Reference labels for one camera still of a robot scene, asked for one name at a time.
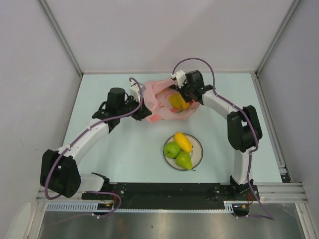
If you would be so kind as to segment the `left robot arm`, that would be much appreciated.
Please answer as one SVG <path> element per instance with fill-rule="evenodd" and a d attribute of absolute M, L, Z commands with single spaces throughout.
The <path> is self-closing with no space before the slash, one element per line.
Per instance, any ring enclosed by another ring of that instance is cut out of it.
<path fill-rule="evenodd" d="M 108 178 L 98 173 L 80 174 L 78 165 L 91 148 L 120 123 L 121 118 L 143 120 L 151 111 L 143 102 L 144 85 L 133 84 L 130 93 L 122 88 L 111 88 L 107 100 L 92 115 L 88 126 L 71 143 L 57 150 L 46 150 L 42 156 L 40 184 L 58 196 L 70 198 L 77 192 L 93 192 L 99 199 L 109 196 Z"/>

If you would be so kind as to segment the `yellow fake fruit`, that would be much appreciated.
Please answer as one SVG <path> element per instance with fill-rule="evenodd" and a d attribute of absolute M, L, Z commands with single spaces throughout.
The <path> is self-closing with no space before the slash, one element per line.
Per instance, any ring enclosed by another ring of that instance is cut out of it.
<path fill-rule="evenodd" d="M 180 146 L 182 151 L 185 151 L 187 153 L 191 153 L 192 144 L 183 133 L 177 132 L 174 135 L 174 141 Z"/>

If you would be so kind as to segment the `green fake apple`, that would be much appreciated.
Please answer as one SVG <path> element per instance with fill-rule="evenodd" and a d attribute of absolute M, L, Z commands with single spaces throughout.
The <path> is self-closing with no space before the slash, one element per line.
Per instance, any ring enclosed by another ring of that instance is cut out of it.
<path fill-rule="evenodd" d="M 176 158 L 177 155 L 180 153 L 180 146 L 175 142 L 168 142 L 164 148 L 163 148 L 163 153 L 166 157 L 168 158 Z"/>

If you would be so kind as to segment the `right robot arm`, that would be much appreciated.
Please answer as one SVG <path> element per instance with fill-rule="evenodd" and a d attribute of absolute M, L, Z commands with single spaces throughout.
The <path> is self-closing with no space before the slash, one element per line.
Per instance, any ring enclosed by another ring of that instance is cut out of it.
<path fill-rule="evenodd" d="M 234 169 L 230 176 L 230 195 L 243 199 L 248 193 L 257 198 L 250 176 L 252 154 L 258 150 L 262 130 L 256 109 L 249 105 L 240 107 L 217 93 L 213 85 L 205 85 L 198 71 L 185 73 L 177 71 L 171 74 L 177 90 L 186 102 L 191 100 L 213 109 L 227 121 L 227 137 L 234 149 Z"/>

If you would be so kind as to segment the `pink plastic bag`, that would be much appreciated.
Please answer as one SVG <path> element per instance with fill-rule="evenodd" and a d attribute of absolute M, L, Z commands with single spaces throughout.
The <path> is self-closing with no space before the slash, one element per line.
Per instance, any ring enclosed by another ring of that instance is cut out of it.
<path fill-rule="evenodd" d="M 199 108 L 199 103 L 191 101 L 189 107 L 175 108 L 169 101 L 169 98 L 177 91 L 170 88 L 176 86 L 176 81 L 171 78 L 164 80 L 149 80 L 144 83 L 143 92 L 144 103 L 152 114 L 146 117 L 146 120 L 154 123 L 159 120 L 185 120 L 194 114 Z"/>

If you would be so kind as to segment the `green fake pear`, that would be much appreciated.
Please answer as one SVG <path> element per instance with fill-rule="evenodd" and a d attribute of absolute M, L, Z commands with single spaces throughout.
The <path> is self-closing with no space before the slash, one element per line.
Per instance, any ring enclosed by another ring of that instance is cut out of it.
<path fill-rule="evenodd" d="M 186 171 L 194 171 L 191 156 L 188 152 L 181 151 L 175 158 L 178 167 Z"/>

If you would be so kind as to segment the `white printed plate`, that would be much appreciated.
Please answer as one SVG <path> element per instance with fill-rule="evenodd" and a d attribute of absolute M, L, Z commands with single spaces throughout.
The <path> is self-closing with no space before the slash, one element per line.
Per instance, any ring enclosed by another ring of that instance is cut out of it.
<path fill-rule="evenodd" d="M 192 169 L 194 170 L 202 161 L 203 159 L 203 147 L 199 140 L 191 134 L 184 134 L 186 138 L 192 144 L 192 151 L 190 154 L 191 162 L 192 162 Z M 163 158 L 165 159 L 166 163 L 171 166 L 172 168 L 179 170 L 179 171 L 186 171 L 186 169 L 178 166 L 175 162 L 175 159 L 169 158 L 163 153 Z"/>

